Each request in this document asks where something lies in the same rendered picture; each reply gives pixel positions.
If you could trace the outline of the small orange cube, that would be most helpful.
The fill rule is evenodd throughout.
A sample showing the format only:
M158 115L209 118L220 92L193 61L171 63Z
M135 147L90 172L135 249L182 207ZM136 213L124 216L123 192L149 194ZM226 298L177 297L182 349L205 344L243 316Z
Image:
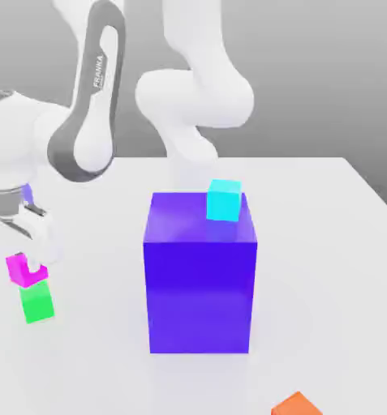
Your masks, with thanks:
M300 391L272 407L270 415L323 415Z

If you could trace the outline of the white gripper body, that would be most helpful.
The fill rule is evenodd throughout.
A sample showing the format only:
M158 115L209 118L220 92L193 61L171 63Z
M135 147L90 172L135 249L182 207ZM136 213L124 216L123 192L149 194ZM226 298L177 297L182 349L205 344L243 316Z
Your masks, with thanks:
M0 251L25 253L39 264L53 264L59 257L59 243L50 214L21 211L11 218L0 218Z

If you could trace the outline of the small green cube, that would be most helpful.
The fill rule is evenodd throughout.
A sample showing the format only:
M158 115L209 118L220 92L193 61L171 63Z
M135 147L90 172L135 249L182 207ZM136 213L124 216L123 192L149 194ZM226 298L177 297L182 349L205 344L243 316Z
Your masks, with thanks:
M54 304L47 280L27 288L19 287L26 323L35 323L54 317Z

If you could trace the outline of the small magenta cube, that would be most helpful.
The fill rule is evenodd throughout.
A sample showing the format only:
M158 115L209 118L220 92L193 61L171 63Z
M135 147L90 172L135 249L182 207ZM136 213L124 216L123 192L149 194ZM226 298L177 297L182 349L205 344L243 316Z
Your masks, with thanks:
M22 288L28 288L48 278L48 270L44 265L41 265L37 271L31 272L27 257L23 253L6 257L6 265L11 281Z

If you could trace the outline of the large blue box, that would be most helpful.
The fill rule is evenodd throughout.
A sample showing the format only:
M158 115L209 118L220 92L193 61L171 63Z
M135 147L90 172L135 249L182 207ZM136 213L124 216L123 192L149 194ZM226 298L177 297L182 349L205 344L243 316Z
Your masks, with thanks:
M229 222L207 220L204 193L153 193L143 241L151 353L247 353L257 247L246 199Z

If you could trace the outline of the small cyan cube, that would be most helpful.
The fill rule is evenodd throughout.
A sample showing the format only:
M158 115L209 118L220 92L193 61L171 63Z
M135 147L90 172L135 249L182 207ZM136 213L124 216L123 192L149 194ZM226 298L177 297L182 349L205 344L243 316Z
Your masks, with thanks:
M240 181L213 179L207 191L206 218L237 222L242 203Z

